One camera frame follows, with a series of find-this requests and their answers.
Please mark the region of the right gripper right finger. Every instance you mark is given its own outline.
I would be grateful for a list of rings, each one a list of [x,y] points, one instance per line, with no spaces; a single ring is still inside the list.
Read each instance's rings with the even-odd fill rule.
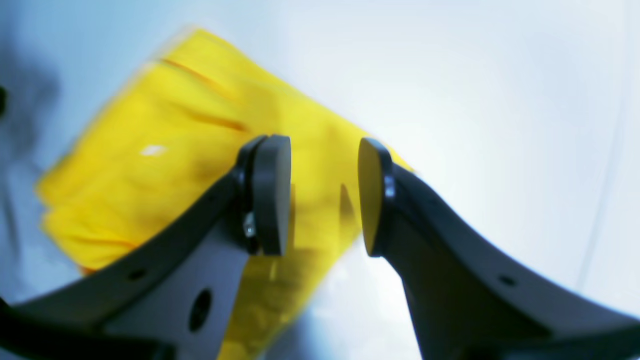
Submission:
[[[379,141],[358,150],[368,255],[402,280],[424,360],[637,360],[640,324],[503,253]]]

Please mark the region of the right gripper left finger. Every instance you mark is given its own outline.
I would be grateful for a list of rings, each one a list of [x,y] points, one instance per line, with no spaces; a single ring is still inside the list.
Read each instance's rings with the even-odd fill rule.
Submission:
[[[1,347],[30,360],[215,360],[250,256],[281,256],[291,141],[259,136],[153,239],[93,275],[1,305]]]

